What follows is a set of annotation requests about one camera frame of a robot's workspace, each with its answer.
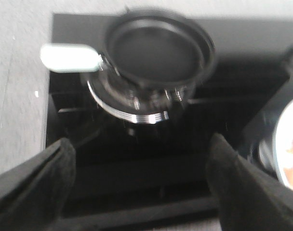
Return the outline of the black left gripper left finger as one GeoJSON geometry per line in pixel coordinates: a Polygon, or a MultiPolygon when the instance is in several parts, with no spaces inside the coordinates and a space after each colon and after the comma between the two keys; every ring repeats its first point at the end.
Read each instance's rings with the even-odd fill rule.
{"type": "Polygon", "coordinates": [[[48,231],[75,175],[76,151],[66,138],[0,174],[0,231],[48,231]]]}

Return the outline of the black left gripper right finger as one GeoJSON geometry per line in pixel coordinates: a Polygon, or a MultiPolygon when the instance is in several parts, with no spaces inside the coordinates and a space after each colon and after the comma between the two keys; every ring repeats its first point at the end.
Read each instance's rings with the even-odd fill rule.
{"type": "Polygon", "coordinates": [[[293,231],[293,191],[213,134],[206,179],[224,231],[293,231]]]}

